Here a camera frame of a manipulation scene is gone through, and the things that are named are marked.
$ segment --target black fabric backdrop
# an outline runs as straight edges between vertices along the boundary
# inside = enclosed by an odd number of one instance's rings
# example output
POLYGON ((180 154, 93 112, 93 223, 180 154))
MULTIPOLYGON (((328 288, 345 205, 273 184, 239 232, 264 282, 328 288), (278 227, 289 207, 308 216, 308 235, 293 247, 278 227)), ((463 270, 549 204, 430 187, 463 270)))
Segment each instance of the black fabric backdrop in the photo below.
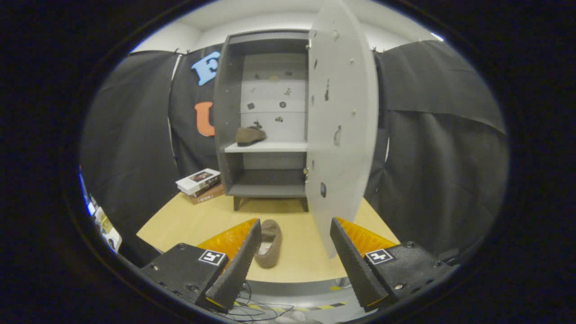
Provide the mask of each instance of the black fabric backdrop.
MULTIPOLYGON (((198 132, 194 109, 213 100, 214 79, 198 85, 191 67, 221 48, 182 55, 171 89, 176 54, 130 55, 87 119, 86 186, 122 235, 120 252, 137 265, 154 253, 135 233, 176 194, 174 181, 218 168, 214 137, 198 132)), ((486 232, 505 192, 508 155, 498 105, 443 42, 406 44, 375 59, 381 120, 365 198, 401 241, 450 259, 486 232)), ((209 120, 213 125, 212 113, 209 120)))
POLYGON ((122 236, 120 253, 138 266, 158 252, 136 233, 176 193, 168 96, 177 55, 129 55, 96 94, 81 142, 88 191, 122 236))
MULTIPOLYGON (((202 135, 196 129, 194 105, 214 98, 215 78, 198 85, 199 77, 192 65, 222 45, 214 45, 183 55, 178 63, 170 93, 170 125, 172 145, 180 176, 183 178, 205 168, 218 169, 214 137, 202 135)), ((213 109, 210 108, 210 124, 213 125, 213 109)))
POLYGON ((509 153, 498 104, 444 42, 406 44, 379 61, 390 146, 384 163, 379 135, 378 192, 366 198, 401 241, 450 259, 486 233, 503 200, 509 153))

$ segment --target slipper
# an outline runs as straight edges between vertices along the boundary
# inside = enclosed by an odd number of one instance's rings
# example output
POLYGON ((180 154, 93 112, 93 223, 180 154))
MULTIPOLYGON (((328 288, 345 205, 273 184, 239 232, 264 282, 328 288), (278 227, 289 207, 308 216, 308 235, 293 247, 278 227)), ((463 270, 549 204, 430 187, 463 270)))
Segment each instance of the slipper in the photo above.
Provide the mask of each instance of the slipper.
POLYGON ((263 268, 270 268, 278 262, 280 245, 282 244, 282 231, 273 220, 265 220, 261 225, 262 242, 256 251, 254 259, 263 268))
POLYGON ((250 146, 266 139, 266 133, 256 127, 239 128, 236 131, 236 143, 238 146, 250 146))

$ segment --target book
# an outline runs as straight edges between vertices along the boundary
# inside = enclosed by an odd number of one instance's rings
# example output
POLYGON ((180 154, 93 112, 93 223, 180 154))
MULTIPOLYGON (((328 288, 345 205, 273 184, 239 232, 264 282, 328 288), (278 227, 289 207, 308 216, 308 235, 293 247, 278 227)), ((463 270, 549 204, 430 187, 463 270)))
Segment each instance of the book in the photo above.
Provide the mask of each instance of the book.
POLYGON ((187 195, 192 195, 197 197, 201 194, 197 194, 198 191, 206 187, 211 187, 212 185, 220 181, 220 172, 212 169, 204 169, 202 171, 196 172, 193 175, 189 175, 186 178, 176 181, 178 189, 187 195))
POLYGON ((192 204, 197 205, 201 202, 210 200, 212 198, 219 197, 223 194, 224 194, 224 185, 222 183, 220 183, 220 184, 210 188, 208 191, 206 191, 204 194, 200 195, 199 197, 190 196, 190 198, 192 199, 192 204))

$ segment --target yellow-black tape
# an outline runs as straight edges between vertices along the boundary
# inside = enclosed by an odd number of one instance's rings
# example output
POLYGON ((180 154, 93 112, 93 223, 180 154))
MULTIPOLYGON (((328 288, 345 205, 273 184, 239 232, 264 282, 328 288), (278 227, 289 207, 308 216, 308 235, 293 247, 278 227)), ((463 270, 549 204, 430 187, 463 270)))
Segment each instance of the yellow-black tape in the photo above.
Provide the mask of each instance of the yellow-black tape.
POLYGON ((330 305, 320 305, 320 306, 314 306, 314 307, 293 307, 293 308, 292 307, 286 307, 284 305, 282 305, 281 307, 278 307, 274 304, 270 304, 273 306, 268 306, 265 304, 245 304, 245 303, 241 303, 241 302, 234 302, 234 305, 250 307, 250 308, 254 308, 256 310, 262 310, 262 311, 271 310, 271 311, 276 311, 276 312, 283 312, 283 311, 288 311, 288 310, 293 309, 295 311, 309 312, 309 311, 330 310, 332 308, 344 306, 344 305, 346 305, 346 302, 335 303, 335 304, 330 304, 330 305))

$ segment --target white cabinet door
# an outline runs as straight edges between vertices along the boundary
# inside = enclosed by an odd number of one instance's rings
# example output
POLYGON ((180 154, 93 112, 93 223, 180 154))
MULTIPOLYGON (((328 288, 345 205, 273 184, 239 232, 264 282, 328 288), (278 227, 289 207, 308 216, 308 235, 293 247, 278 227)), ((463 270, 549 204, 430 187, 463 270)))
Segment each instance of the white cabinet door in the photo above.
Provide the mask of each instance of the white cabinet door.
POLYGON ((333 217, 354 221, 376 143, 378 81, 358 20, 327 0, 309 33, 308 180, 310 212, 330 258, 333 217))

